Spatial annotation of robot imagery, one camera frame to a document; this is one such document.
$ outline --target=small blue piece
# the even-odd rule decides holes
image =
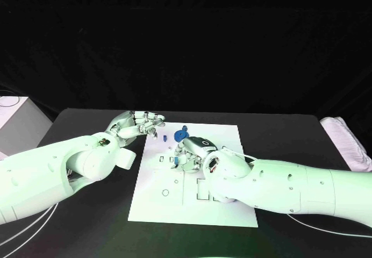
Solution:
[[[188,127],[183,125],[182,130],[175,132],[175,141],[180,142],[186,137],[189,137]]]

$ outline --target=black cable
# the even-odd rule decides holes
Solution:
[[[0,90],[0,91],[7,91],[7,92],[10,92],[12,94],[15,94],[10,90]],[[16,94],[15,94],[16,95]],[[0,98],[2,98],[3,96],[0,96]],[[19,103],[19,101],[22,101],[22,98],[17,96],[17,103]],[[16,104],[17,104],[16,103]],[[13,105],[10,105],[10,106],[15,106],[16,104],[13,104]],[[2,106],[2,105],[0,105]],[[7,108],[7,107],[10,107],[10,106],[2,106],[2,107],[4,107],[4,108]]]

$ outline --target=cable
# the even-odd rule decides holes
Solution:
[[[52,215],[54,215],[54,213],[55,213],[56,206],[58,206],[58,203],[56,203],[56,205],[55,205],[55,208],[54,208],[54,210],[52,210],[52,213],[51,213],[51,215],[49,215],[46,221],[45,221],[45,223],[42,224],[42,226],[41,226],[41,228],[38,229],[38,231],[35,232],[35,234],[33,234],[33,235],[30,236],[30,238],[25,241],[25,243],[23,243],[3,258],[7,258],[7,257],[28,244],[29,240],[30,240],[30,239],[35,237],[35,235],[39,233],[41,229],[43,228],[45,224],[48,223],[48,221],[49,221],[49,219],[51,219],[51,217],[52,217]]]
[[[346,233],[339,233],[339,232],[333,232],[333,231],[329,231],[329,230],[323,230],[322,228],[317,228],[317,227],[313,227],[307,224],[304,224],[303,222],[300,222],[290,214],[287,214],[290,216],[291,219],[294,219],[300,224],[303,224],[304,226],[310,227],[310,228],[314,228],[316,230],[320,230],[320,231],[325,231],[327,233],[333,233],[333,234],[338,234],[338,235],[346,235],[349,237],[359,237],[359,238],[372,238],[372,235],[353,235],[353,234],[346,234]]]
[[[0,91],[7,91],[7,92],[10,92],[12,94],[15,94],[10,90],[0,90]],[[15,94],[16,95],[16,94]],[[3,97],[3,96],[0,96],[0,97]],[[17,103],[19,103],[19,101],[22,101],[22,98],[17,96]],[[17,104],[16,103],[16,104]],[[13,104],[13,105],[10,105],[10,106],[15,106],[16,104]],[[2,105],[0,105],[2,106]],[[2,106],[2,107],[4,107],[4,108],[7,108],[7,107],[10,107],[10,106]]]
[[[52,207],[49,207],[49,209],[46,210],[45,214],[33,221],[33,223],[17,233],[15,234],[3,243],[0,243],[0,246],[3,244],[6,244],[12,239],[15,239],[36,223],[38,221],[42,219],[42,217],[46,215],[48,211],[52,209]]]
[[[241,153],[238,153],[238,152],[235,152],[235,151],[232,151],[228,147],[222,147],[222,149],[228,149],[232,153],[235,153],[235,154],[238,154],[238,155],[241,155],[241,156],[245,156],[245,157],[248,157],[251,160],[258,160],[255,157],[252,157],[252,156],[248,156],[248,155],[245,155],[245,154],[241,154]]]

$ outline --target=white paper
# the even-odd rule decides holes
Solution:
[[[128,221],[258,227],[254,208],[240,201],[225,204],[214,199],[202,171],[188,174],[170,169],[179,144],[173,136],[183,125],[190,136],[211,140],[218,149],[227,146],[244,152],[235,125],[166,123],[159,127],[159,139],[147,136],[146,140]]]

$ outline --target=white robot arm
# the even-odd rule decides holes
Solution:
[[[185,138],[175,155],[186,173],[202,169],[211,195],[224,203],[286,214],[325,214],[372,227],[372,173],[319,169],[276,160],[254,160],[198,137]]]
[[[126,147],[136,136],[157,137],[165,116],[127,111],[105,132],[22,152],[0,161],[0,224],[22,219],[103,180],[114,166],[130,169],[136,153]]]

